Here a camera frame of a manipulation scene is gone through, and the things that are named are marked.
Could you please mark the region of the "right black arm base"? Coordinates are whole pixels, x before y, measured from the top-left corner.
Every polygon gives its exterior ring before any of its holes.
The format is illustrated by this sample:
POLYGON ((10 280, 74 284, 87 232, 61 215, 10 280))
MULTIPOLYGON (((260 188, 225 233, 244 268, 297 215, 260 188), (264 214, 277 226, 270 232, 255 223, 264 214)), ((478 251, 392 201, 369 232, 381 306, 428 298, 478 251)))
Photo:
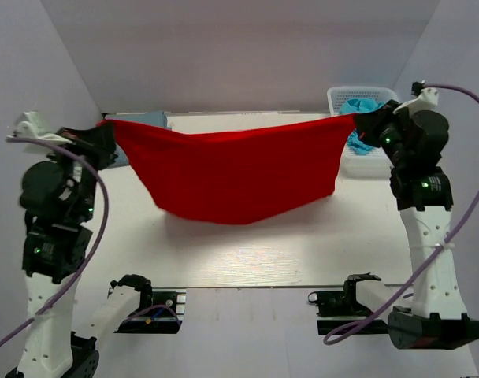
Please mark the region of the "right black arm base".
POLYGON ((317 333, 322 336, 341 325, 365 320, 372 314, 363 305, 346 303, 343 290, 313 291, 308 294, 307 301, 317 308, 317 333))

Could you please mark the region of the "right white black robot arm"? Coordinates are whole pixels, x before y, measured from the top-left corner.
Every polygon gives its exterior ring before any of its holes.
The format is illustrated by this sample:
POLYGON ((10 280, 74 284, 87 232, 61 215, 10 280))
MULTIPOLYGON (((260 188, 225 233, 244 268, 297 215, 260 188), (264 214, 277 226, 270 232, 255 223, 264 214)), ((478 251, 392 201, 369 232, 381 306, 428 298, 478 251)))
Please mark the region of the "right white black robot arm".
POLYGON ((371 314, 346 328, 346 336, 376 318, 387 325, 400 350, 455 350, 479 339, 479 321, 470 318, 459 292, 451 238, 453 197, 439 167, 449 139, 447 119, 431 109, 408 110, 390 101, 355 114, 359 139, 381 148, 392 163, 390 188, 405 228, 412 277, 393 293, 373 275, 350 275, 344 307, 371 314))

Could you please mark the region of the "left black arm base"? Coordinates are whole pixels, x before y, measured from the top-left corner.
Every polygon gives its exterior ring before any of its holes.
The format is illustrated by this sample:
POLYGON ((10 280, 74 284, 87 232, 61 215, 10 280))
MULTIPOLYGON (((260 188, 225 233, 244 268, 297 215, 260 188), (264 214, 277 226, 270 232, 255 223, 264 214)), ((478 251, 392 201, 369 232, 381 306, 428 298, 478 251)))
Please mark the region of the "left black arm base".
POLYGON ((154 288, 146 305, 123 321, 117 333, 136 335, 175 335, 184 320, 185 289, 154 288))

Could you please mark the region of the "red t shirt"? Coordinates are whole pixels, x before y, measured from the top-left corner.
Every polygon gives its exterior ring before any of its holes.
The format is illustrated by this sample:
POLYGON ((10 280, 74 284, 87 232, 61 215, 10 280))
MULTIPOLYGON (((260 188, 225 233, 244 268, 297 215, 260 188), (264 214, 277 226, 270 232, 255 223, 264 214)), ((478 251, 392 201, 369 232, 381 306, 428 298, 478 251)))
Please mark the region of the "red t shirt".
POLYGON ((126 120, 110 126, 155 205, 215 224, 251 224, 330 196, 351 115, 245 131, 184 134, 126 120))

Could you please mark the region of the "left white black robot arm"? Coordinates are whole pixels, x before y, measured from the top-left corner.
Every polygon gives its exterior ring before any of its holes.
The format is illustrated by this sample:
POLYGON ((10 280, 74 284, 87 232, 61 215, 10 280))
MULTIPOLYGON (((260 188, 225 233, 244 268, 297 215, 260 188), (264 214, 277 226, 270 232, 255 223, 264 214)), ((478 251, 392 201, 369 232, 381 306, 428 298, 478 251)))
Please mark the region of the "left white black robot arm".
POLYGON ((106 188, 98 174, 116 157, 114 126, 107 122, 89 130, 61 128, 34 137, 18 132, 13 141, 47 148, 49 154, 21 181, 29 319, 23 354, 10 375, 92 377, 106 340, 130 315, 145 314, 154 304, 151 282, 127 275, 113 283, 91 321, 72 330, 77 284, 102 238, 86 223, 94 215, 96 191, 106 188))

